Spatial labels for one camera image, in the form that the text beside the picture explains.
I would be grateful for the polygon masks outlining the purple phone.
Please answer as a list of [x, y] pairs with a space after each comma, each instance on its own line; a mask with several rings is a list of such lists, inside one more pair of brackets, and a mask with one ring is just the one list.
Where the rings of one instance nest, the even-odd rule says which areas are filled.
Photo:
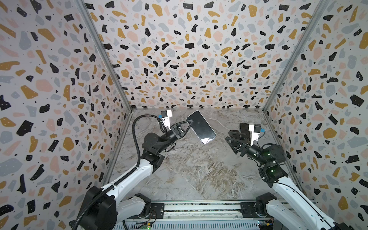
[[191, 128], [203, 144], [208, 144], [216, 138], [216, 133], [200, 111], [193, 112], [186, 119], [193, 121]]

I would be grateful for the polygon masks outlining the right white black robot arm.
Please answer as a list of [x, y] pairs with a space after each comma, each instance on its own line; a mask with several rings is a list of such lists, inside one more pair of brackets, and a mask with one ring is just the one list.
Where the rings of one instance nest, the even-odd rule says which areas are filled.
[[319, 209], [281, 167], [286, 162], [283, 148], [268, 144], [265, 149], [253, 144], [251, 133], [231, 130], [226, 142], [235, 154], [247, 156], [258, 163], [261, 179], [282, 196], [293, 208], [290, 211], [271, 193], [256, 198], [255, 212], [260, 217], [271, 216], [289, 230], [348, 230], [345, 223], [337, 223]]

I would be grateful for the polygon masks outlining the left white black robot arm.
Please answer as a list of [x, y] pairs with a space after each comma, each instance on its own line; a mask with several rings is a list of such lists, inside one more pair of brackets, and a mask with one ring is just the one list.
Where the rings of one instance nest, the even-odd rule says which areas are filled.
[[151, 200], [142, 194], [124, 200], [124, 197], [142, 180], [153, 174], [164, 161], [162, 151], [169, 152], [176, 141], [189, 131], [193, 120], [173, 124], [162, 136], [149, 133], [143, 142], [144, 151], [140, 151], [136, 136], [136, 123], [144, 116], [139, 116], [132, 123], [132, 136], [137, 150], [137, 163], [130, 170], [101, 188], [90, 188], [83, 200], [72, 229], [82, 227], [85, 230], [111, 230], [115, 225], [132, 216], [146, 217], [150, 212]]

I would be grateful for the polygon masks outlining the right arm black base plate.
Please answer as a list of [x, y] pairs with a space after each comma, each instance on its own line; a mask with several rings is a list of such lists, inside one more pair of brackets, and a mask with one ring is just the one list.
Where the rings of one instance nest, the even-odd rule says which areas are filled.
[[241, 202], [240, 203], [240, 212], [243, 218], [270, 218], [271, 216], [266, 210], [266, 205], [270, 203], [270, 200], [267, 202], [264, 201], [255, 201], [255, 202]]

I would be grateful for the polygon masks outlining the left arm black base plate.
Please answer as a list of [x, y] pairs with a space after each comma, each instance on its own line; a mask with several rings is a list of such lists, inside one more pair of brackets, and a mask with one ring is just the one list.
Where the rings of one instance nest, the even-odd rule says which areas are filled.
[[143, 211], [134, 216], [137, 219], [162, 219], [164, 217], [164, 203], [150, 203], [143, 208]]

